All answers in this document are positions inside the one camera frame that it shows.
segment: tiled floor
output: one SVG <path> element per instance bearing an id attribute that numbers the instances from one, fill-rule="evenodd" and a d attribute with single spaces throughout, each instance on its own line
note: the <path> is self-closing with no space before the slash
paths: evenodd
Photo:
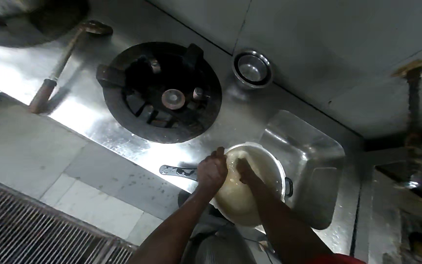
<path id="1" fill-rule="evenodd" d="M 4 95 L 0 182 L 135 245 L 178 207 L 179 188 Z"/>

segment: cable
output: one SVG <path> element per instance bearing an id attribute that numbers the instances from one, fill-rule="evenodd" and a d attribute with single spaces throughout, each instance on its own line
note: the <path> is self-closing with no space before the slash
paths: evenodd
<path id="1" fill-rule="evenodd" d="M 270 258 L 270 254 L 268 254 L 268 251 L 266 250 L 265 246 L 262 243 L 255 241 L 255 240 L 252 240 L 252 239 L 245 238 L 245 237 L 243 237 L 243 239 L 248 240 L 248 241 L 252 241 L 252 242 L 255 242 L 255 243 L 258 243 L 259 245 L 261 245 L 263 247 L 263 249 L 265 250 L 265 253 L 266 253 L 266 256 L 268 257 L 268 260 L 270 261 L 271 264 L 273 264 L 273 261 Z"/>

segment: stainless steel counter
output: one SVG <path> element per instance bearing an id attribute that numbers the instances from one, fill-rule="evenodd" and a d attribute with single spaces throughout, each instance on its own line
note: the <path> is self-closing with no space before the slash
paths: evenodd
<path id="1" fill-rule="evenodd" d="M 54 98 L 60 103 L 48 114 L 50 118 L 191 192 L 195 182 L 160 175 L 159 167 L 196 166 L 218 146 L 258 142 L 272 116 L 279 110 L 290 111 L 338 141 L 347 154 L 332 223 L 316 233 L 333 251 L 349 253 L 359 194 L 354 157 L 361 150 L 360 138 L 277 85 L 240 90 L 229 54 L 147 2 L 91 0 L 90 19 L 112 26 L 114 34 L 110 38 L 87 37 L 79 44 L 58 81 L 60 88 Z M 73 33 L 37 47 L 0 46 L 0 90 L 29 104 Z M 160 144 L 135 136 L 119 125 L 104 102 L 95 78 L 97 65 L 108 64 L 126 48 L 148 41 L 183 46 L 195 43 L 220 79 L 223 99 L 219 116 L 210 129 L 190 141 Z"/>

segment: red shirt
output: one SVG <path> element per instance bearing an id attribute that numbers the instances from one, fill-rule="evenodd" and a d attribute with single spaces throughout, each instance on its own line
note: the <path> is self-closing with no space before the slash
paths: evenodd
<path id="1" fill-rule="evenodd" d="M 348 255 L 330 254 L 320 255 L 309 260 L 306 264 L 366 264 L 366 262 Z"/>

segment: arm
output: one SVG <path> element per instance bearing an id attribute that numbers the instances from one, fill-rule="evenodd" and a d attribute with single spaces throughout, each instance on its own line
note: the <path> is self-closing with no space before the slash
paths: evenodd
<path id="1" fill-rule="evenodd" d="M 304 264 L 316 256 L 332 254 L 312 228 L 271 193 L 252 171 L 247 160 L 238 161 L 237 171 L 241 175 L 241 182 L 250 187 L 268 240 L 283 263 Z"/>
<path id="2" fill-rule="evenodd" d="M 198 165 L 198 187 L 187 201 L 169 216 L 128 261 L 129 263 L 179 263 L 198 219 L 226 180 L 224 148 L 219 147 Z"/>

